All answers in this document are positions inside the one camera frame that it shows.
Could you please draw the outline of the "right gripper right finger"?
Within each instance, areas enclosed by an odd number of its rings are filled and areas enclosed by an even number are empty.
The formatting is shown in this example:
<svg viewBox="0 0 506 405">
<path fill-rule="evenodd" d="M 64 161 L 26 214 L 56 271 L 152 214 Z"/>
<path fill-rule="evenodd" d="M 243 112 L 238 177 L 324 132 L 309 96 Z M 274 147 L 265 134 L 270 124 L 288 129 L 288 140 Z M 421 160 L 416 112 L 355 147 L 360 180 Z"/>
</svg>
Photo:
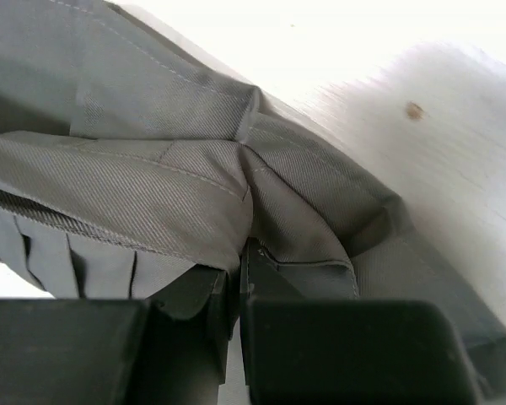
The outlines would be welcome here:
<svg viewBox="0 0 506 405">
<path fill-rule="evenodd" d="M 416 300 L 301 293 L 257 240 L 241 257 L 240 336 L 254 404 L 477 404 L 449 320 Z"/>
</svg>

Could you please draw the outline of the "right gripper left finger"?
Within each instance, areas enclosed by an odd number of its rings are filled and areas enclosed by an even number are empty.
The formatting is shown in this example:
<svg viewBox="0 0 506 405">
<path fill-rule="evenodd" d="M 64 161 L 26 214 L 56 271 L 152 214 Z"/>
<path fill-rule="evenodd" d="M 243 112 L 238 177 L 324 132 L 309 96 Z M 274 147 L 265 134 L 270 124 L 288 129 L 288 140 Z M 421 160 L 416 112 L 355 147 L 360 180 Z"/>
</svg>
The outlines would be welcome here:
<svg viewBox="0 0 506 405">
<path fill-rule="evenodd" d="M 203 266 L 145 300 L 0 300 L 0 404 L 214 404 L 229 333 Z"/>
</svg>

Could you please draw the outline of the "grey pleated skirt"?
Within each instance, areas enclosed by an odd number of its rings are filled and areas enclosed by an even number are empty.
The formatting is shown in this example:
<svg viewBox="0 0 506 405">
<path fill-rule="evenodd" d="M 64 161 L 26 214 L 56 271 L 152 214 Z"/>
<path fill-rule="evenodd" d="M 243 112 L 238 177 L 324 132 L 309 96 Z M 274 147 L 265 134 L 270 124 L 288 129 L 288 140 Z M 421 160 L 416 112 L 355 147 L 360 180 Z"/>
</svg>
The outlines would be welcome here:
<svg viewBox="0 0 506 405">
<path fill-rule="evenodd" d="M 0 1 L 0 262 L 58 298 L 146 298 L 195 265 L 234 276 L 254 238 L 337 296 L 506 338 L 397 194 L 260 101 L 101 1 Z"/>
</svg>

